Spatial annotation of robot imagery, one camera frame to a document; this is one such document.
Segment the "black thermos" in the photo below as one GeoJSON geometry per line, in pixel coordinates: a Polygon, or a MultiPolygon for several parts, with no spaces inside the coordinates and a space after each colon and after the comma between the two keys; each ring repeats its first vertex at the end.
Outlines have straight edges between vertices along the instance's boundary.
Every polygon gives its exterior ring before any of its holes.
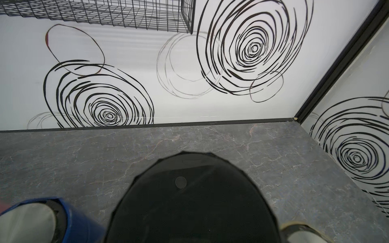
{"type": "Polygon", "coordinates": [[[112,213],[106,243],[281,243],[277,219],[242,170],[181,152],[136,176],[112,213]]]}

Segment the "gold thermos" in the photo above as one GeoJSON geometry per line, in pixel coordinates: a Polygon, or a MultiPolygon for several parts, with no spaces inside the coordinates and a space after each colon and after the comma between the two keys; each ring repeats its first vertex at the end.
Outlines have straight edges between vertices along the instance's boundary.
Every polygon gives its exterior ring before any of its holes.
{"type": "Polygon", "coordinates": [[[286,243],[333,243],[329,237],[302,222],[284,224],[280,234],[286,243]]]}

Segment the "blue thermos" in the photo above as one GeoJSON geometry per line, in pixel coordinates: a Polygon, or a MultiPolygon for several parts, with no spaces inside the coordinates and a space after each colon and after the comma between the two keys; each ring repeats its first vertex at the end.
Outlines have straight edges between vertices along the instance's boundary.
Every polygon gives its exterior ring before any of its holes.
{"type": "Polygon", "coordinates": [[[33,198],[1,212],[2,243],[99,243],[105,228],[61,197],[33,198]]]}

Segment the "pink thermos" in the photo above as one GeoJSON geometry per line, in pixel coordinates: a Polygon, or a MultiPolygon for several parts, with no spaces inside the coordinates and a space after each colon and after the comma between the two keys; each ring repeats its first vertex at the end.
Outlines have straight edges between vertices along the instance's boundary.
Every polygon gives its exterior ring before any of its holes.
{"type": "Polygon", "coordinates": [[[9,203],[0,200],[0,214],[8,210],[11,206],[12,205],[10,205],[9,203]]]}

